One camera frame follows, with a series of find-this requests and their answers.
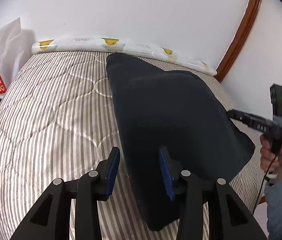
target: striped mattress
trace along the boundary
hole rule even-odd
[[[55,178],[78,179],[121,148],[105,65],[109,53],[49,52],[33,55],[18,73],[0,104],[0,239],[9,239],[28,210]],[[165,71],[186,70],[199,76],[228,110],[234,103],[211,76],[182,66],[142,58]],[[235,125],[256,145],[258,135]],[[252,210],[262,174],[256,156],[231,186]],[[70,216],[74,237],[75,201]],[[141,220],[123,155],[113,194],[99,202],[103,239],[173,240],[178,221],[151,232]],[[209,239],[204,204],[203,239]]]

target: white plastic bag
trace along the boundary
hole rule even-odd
[[[20,18],[0,29],[0,98],[23,66]]]

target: dark navy fabric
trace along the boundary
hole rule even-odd
[[[209,87],[189,71],[164,71],[114,53],[106,71],[122,150],[142,218],[160,230],[179,217],[166,194],[159,146],[202,179],[231,181],[255,146],[226,116]]]

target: yellow duck print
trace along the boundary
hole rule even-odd
[[[40,41],[40,49],[46,49],[52,41],[54,40]]]
[[[165,49],[165,48],[162,48],[164,50],[164,52],[168,55],[172,55],[173,53],[173,50],[170,50],[170,49]]]
[[[109,39],[109,38],[102,38],[104,39],[105,43],[109,46],[115,45],[119,40],[118,39]]]

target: quilted mattress cover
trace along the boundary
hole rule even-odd
[[[106,159],[113,146],[121,148],[105,71],[108,55],[89,51],[36,54],[11,84],[0,104],[0,239],[11,237],[53,179],[78,179]],[[140,58],[165,71],[191,71],[227,110],[235,107],[212,76]],[[256,132],[233,122],[258,145]],[[230,183],[250,210],[261,179],[254,154]],[[73,201],[70,239],[75,239],[74,207]],[[208,206],[203,207],[203,239],[209,239]],[[113,194],[107,202],[98,203],[98,210],[103,239],[176,238],[178,221],[151,232],[141,220],[123,154]]]

